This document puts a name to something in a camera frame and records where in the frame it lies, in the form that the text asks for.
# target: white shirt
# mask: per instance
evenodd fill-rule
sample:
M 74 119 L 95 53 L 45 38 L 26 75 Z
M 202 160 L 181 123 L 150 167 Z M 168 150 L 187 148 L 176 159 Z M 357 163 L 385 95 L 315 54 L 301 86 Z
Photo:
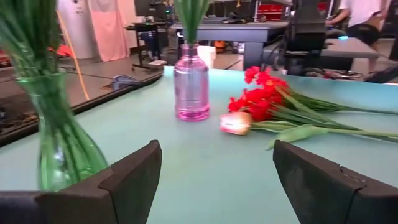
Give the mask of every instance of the white shirt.
M 348 27 L 367 21 L 373 13 L 381 10 L 380 0 L 341 0 L 339 9 L 350 9 Z

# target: person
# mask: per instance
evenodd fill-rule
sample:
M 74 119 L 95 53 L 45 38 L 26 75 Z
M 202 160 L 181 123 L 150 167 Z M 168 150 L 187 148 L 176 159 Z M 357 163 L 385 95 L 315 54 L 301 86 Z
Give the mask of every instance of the person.
M 348 37 L 355 37 L 377 51 L 381 21 L 387 17 L 387 0 L 341 0 L 340 14 L 326 24 L 336 24 L 349 17 Z M 369 73 L 374 72 L 377 59 L 369 59 Z

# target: green glass vase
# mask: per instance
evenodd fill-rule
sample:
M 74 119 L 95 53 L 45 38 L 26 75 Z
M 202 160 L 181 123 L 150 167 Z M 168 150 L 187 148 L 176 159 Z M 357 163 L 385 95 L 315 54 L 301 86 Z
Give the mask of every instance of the green glass vase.
M 65 74 L 16 78 L 39 117 L 39 187 L 58 191 L 105 169 L 99 147 L 77 123 L 65 90 Z

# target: floor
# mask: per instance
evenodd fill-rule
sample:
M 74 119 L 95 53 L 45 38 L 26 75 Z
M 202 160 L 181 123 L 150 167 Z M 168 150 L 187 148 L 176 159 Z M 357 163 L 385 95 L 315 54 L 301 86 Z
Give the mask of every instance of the floor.
M 377 70 L 384 70 L 391 66 L 393 62 L 388 60 L 393 40 L 381 40 L 379 45 L 379 52 L 381 56 L 377 62 Z M 79 60 L 83 83 L 86 86 L 89 99 L 105 95 L 111 91 L 106 86 L 112 82 L 115 75 L 129 75 L 138 80 L 143 80 L 151 76 L 150 73 L 144 72 L 137 68 L 135 72 L 132 71 L 131 64 L 138 63 L 136 55 L 130 58 L 112 62 L 101 62 L 98 58 Z M 70 60 L 62 61 L 63 67 L 69 70 L 67 76 L 67 90 L 72 106 L 88 100 L 85 97 L 83 88 L 73 62 Z M 218 54 L 215 60 L 215 68 L 242 70 L 243 56 L 235 54 Z M 356 59 L 353 65 L 353 70 L 361 73 L 367 73 L 367 60 Z M 12 70 L 0 71 L 0 105 L 9 108 L 11 112 L 28 113 L 33 111 L 33 107 L 29 103 L 29 99 L 25 96 L 23 90 L 12 80 L 14 72 Z

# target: black shorts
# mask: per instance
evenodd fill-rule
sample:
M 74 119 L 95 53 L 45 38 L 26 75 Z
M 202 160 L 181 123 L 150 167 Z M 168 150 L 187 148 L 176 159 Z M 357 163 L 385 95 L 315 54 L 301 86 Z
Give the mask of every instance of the black shorts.
M 348 37 L 356 37 L 365 44 L 371 46 L 380 37 L 380 31 L 369 24 L 356 24 L 347 29 Z

